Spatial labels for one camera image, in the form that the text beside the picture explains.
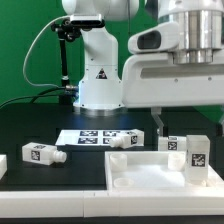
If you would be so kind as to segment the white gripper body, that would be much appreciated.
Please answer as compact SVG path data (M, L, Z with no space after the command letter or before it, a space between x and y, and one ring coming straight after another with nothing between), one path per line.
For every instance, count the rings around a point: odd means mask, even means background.
M177 65L169 53L131 56L123 68L122 102L128 108L224 104L224 51L205 64Z

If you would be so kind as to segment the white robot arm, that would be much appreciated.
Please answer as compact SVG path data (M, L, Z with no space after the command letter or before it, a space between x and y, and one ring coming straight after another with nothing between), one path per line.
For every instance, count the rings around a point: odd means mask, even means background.
M143 2L158 25L130 37L118 72L118 43L107 21L136 15ZM85 72L74 106L89 113L120 107L224 104L224 0L62 0L68 24L81 30Z

